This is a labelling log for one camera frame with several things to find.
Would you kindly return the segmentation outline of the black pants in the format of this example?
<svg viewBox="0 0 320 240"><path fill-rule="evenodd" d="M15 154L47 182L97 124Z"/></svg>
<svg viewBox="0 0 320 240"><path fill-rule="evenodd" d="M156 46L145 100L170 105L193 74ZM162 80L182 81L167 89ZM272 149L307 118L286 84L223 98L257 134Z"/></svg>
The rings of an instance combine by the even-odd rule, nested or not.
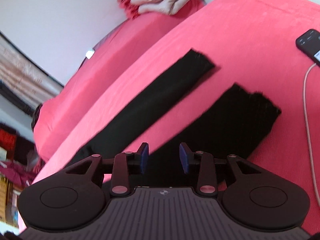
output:
<svg viewBox="0 0 320 240"><path fill-rule="evenodd" d="M81 146L69 163L74 164L94 153L113 158L123 152L219 70L220 67L206 55L188 51ZM233 153L248 158L270 133L280 115L281 109L263 94L249 93L235 83L196 120L161 144L155 151L155 158L175 152L182 142L211 153L217 159L226 159Z"/></svg>

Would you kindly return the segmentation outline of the pink front mattress cover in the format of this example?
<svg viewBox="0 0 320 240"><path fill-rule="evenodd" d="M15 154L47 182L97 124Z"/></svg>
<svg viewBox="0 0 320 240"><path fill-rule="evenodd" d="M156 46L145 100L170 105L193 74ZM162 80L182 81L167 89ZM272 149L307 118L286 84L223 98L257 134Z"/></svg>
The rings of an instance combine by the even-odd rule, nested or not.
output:
<svg viewBox="0 0 320 240"><path fill-rule="evenodd" d="M155 151L206 111L232 84L262 92L281 108L271 133L251 160L300 185L311 208L304 222L319 231L308 144L319 167L319 68L296 48L296 38L319 28L319 5L308 0L213 0L162 37L101 94L46 162L37 180L59 171L138 93L190 49L220 70L133 141Z"/></svg>

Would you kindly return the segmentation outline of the black smartphone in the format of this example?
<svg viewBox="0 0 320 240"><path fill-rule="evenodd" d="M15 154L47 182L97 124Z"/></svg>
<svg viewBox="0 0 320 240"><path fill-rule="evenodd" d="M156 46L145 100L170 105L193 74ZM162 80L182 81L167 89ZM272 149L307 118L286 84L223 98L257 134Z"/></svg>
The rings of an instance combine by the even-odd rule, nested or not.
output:
<svg viewBox="0 0 320 240"><path fill-rule="evenodd" d="M320 33L316 29L309 29L295 41L296 47L320 67Z"/></svg>

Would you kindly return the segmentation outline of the pink rear mattress cover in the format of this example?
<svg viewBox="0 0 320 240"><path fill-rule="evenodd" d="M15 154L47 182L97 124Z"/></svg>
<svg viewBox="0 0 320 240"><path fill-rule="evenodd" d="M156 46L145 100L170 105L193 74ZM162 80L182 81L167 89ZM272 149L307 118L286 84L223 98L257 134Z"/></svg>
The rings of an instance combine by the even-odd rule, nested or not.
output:
<svg viewBox="0 0 320 240"><path fill-rule="evenodd" d="M202 0L190 0L176 15L149 12L117 27L61 93L41 106L34 127L39 156L48 161L101 94L158 40L202 7Z"/></svg>

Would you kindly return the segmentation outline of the pink mattress cover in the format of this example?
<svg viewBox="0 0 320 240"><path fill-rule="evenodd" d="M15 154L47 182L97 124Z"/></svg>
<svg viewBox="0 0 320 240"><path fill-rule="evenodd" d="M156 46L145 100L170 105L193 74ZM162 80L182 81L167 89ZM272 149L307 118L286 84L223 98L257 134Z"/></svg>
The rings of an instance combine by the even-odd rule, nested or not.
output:
<svg viewBox="0 0 320 240"><path fill-rule="evenodd" d="M149 12L117 27L61 93L41 106L34 127L39 156L48 161L101 94L158 40L202 7L202 0L190 0L176 15Z"/></svg>
<svg viewBox="0 0 320 240"><path fill-rule="evenodd" d="M101 94L46 162L37 180L59 171L138 93L190 49L220 70L133 141L155 151L206 111L232 84L262 92L281 108L271 133L251 160L300 185L311 208L304 222L319 231L308 144L319 167L319 68L296 48L296 38L319 28L319 5L308 0L213 0L162 37Z"/></svg>

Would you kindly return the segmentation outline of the cluttered wooden shelf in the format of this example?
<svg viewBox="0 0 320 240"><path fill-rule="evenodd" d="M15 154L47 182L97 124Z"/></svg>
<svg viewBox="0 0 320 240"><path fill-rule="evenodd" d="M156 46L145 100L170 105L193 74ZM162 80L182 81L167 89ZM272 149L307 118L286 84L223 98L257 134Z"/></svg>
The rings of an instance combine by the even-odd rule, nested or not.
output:
<svg viewBox="0 0 320 240"><path fill-rule="evenodd" d="M18 228L17 200L34 180L39 160L35 144L1 123L1 222Z"/></svg>

